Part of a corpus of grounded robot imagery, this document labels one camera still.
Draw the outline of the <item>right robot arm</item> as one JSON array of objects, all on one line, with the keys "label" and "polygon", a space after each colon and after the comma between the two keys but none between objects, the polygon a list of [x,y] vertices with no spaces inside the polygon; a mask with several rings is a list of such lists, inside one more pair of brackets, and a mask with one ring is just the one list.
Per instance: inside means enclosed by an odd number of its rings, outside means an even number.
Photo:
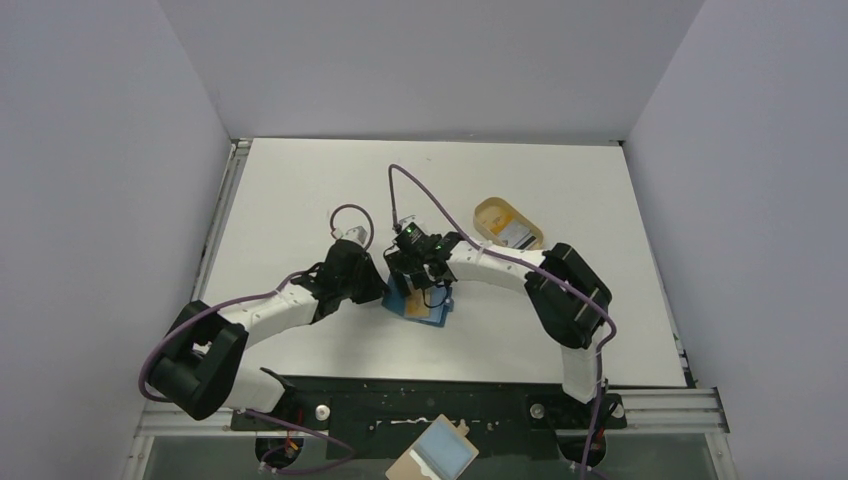
[{"label": "right robot arm", "polygon": [[612,293],[576,249],[517,250],[451,231],[428,234],[416,223],[400,228],[384,256],[404,296],[415,289],[480,282],[523,293],[543,330],[562,349],[562,389],[587,404],[601,390],[600,351],[613,335]]}]

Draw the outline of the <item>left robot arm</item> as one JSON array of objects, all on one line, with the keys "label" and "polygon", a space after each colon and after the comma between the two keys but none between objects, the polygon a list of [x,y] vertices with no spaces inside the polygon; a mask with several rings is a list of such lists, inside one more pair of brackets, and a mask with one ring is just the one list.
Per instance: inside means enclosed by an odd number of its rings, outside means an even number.
[{"label": "left robot arm", "polygon": [[242,366],[244,353],[286,330],[317,323],[345,301],[366,304],[388,291],[364,247],[338,240],[323,261],[288,275],[267,293],[213,306],[187,304],[143,363],[140,392],[177,405],[195,420],[221,408],[269,413],[288,387],[270,370]]}]

